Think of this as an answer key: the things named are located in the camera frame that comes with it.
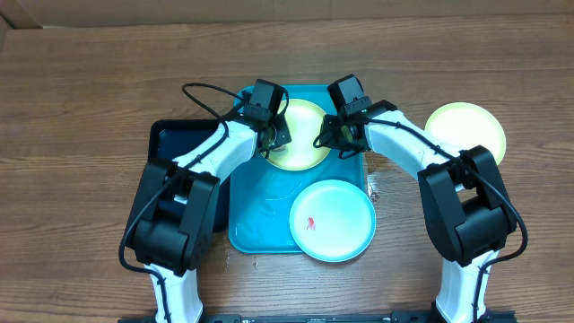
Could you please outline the green plate with stain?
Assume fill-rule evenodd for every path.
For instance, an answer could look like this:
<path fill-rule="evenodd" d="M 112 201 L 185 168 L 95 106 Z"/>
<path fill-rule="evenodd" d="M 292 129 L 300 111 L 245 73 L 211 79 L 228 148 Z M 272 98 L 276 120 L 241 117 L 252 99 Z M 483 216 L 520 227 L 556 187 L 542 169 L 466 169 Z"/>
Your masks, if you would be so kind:
<path fill-rule="evenodd" d="M 503 127 L 491 112 L 469 102 L 452 102 L 436 109 L 424 130 L 438 139 L 470 149 L 487 148 L 500 165 L 507 148 Z"/>

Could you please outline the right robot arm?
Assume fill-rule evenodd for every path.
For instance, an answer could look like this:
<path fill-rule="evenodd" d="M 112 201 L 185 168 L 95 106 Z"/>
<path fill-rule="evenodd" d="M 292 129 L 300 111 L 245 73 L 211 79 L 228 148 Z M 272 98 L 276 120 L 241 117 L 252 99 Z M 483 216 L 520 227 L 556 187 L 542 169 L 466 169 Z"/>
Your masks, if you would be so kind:
<path fill-rule="evenodd" d="M 419 186 L 426 231 L 443 258 L 439 294 L 429 310 L 391 313 L 393 322 L 514 322 L 512 311 L 486 308 L 493 265 L 507 237 L 525 228 L 510 203 L 492 153 L 448 144 L 423 131 L 396 105 L 372 101 L 354 74 L 326 88 L 336 113 L 324 118 L 314 146 L 338 150 L 346 159 L 380 154 L 413 176 Z"/>

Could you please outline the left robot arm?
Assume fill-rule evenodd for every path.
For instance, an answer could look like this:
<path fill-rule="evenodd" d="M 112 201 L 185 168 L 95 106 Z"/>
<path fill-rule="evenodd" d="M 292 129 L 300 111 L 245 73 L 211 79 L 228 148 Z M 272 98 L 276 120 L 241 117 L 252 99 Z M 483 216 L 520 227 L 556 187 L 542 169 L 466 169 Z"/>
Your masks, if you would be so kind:
<path fill-rule="evenodd" d="M 284 87 L 258 79 L 237 100 L 195 149 L 144 166 L 118 260 L 151 277 L 157 303 L 151 322 L 201 320 L 196 270 L 213 235 L 221 183 L 256 154 L 291 141 Z"/>

